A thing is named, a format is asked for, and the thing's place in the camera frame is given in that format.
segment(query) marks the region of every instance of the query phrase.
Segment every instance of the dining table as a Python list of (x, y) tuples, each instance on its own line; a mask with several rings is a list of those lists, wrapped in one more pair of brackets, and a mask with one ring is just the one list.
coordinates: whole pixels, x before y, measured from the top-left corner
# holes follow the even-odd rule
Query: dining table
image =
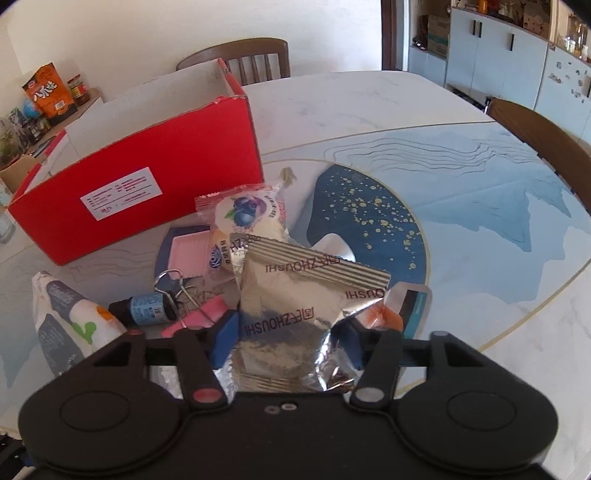
[[(544, 467), (591, 473), (591, 216), (551, 166), (485, 113), (409, 72), (340, 72), (244, 87), (265, 181), (287, 228), (328, 233), (356, 261), (428, 298), (408, 338), (445, 330), (546, 395), (558, 434)], [(0, 245), (0, 430), (52, 373), (31, 279), (47, 271), (109, 304), (152, 289), (159, 247), (190, 215), (55, 265), (17, 225)], [(423, 381), (408, 368), (397, 395)]]

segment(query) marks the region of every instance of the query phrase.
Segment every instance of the gray circle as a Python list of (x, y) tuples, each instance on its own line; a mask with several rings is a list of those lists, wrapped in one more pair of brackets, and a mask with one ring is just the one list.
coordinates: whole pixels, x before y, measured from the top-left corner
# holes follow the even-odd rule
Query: gray circle
[(277, 415), (281, 412), (281, 409), (279, 407), (277, 407), (276, 405), (267, 405), (265, 407), (265, 413), (268, 413), (269, 415)]
[(286, 401), (281, 404), (281, 409), (285, 411), (294, 411), (297, 410), (297, 405), (293, 402)]
[(379, 388), (365, 387), (357, 390), (355, 392), (355, 396), (361, 401), (367, 403), (376, 403), (383, 399), (386, 395)]

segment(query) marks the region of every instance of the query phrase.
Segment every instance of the chair backrest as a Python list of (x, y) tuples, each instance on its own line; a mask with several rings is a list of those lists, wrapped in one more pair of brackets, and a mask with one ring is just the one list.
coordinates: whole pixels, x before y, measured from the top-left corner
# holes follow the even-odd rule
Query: chair backrest
[[(249, 83), (259, 83), (261, 75), (259, 73), (256, 56), (263, 56), (265, 64), (265, 80), (272, 80), (271, 63), (269, 62), (269, 55), (277, 54), (279, 56), (279, 73), (281, 78), (290, 76), (290, 59), (287, 42), (280, 38), (245, 38), (244, 40), (236, 40), (214, 47), (206, 48), (198, 51), (193, 55), (189, 55), (186, 59), (181, 60), (177, 65), (177, 70), (185, 69), (197, 63), (210, 61), (222, 58), (230, 69), (230, 60), (238, 60), (238, 70), (240, 75), (240, 83), (248, 85)], [(249, 82), (244, 66), (244, 59), (250, 57), (250, 69), (252, 72), (252, 79), (254, 82)]]
[(555, 169), (591, 212), (591, 157), (560, 127), (513, 102), (491, 100), (486, 113)]

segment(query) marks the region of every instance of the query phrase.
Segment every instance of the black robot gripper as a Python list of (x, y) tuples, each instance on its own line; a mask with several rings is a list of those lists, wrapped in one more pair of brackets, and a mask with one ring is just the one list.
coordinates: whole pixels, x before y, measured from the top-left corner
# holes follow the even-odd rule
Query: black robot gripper
[[(217, 330), (128, 333), (31, 396), (19, 417), (31, 480), (552, 478), (540, 466), (551, 403), (447, 332), (405, 340), (350, 319), (334, 331), (361, 353), (350, 395), (229, 403), (211, 366)], [(183, 400), (146, 378), (153, 365), (177, 367)], [(426, 380), (393, 400), (402, 367), (427, 367)]]

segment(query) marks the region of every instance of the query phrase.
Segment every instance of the white wall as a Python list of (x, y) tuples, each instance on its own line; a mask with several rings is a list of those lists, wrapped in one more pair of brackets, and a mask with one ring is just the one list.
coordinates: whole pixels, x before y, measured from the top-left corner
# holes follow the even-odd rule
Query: white wall
[(8, 17), (0, 17), (0, 87), (21, 75), (17, 56), (8, 37)]
[(64, 81), (82, 73), (107, 100), (248, 37), (287, 40), (293, 76), (381, 68), (380, 0), (20, 0), (9, 13), (23, 72), (53, 61)]
[(16, 83), (22, 72), (8, 37), (8, 20), (9, 15), (0, 17), (0, 116), (6, 116), (24, 100), (24, 93)]

